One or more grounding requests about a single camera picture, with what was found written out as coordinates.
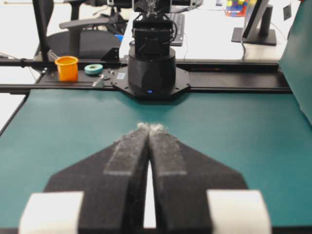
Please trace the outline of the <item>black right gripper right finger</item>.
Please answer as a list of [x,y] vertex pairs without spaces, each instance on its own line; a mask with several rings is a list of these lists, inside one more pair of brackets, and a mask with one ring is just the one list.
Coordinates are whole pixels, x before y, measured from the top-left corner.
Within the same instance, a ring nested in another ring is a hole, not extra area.
[[150,126],[157,226],[167,234],[269,234],[263,196],[242,174]]

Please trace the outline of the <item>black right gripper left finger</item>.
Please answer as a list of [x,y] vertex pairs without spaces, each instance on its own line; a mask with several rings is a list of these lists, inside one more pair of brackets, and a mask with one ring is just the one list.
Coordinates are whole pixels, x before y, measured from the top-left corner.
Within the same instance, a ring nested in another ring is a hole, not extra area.
[[53,174],[33,193],[21,234],[130,234],[143,226],[149,127]]

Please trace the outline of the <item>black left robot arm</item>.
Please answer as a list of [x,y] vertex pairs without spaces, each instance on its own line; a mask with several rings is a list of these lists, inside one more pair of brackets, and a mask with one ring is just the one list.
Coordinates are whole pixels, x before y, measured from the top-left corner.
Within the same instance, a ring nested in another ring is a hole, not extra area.
[[[135,0],[134,46],[126,72],[136,97],[168,98],[176,76],[170,47],[177,33],[167,17],[171,3]],[[20,234],[120,234],[143,225],[150,126],[122,136],[109,147],[54,173],[42,193],[31,194]]]

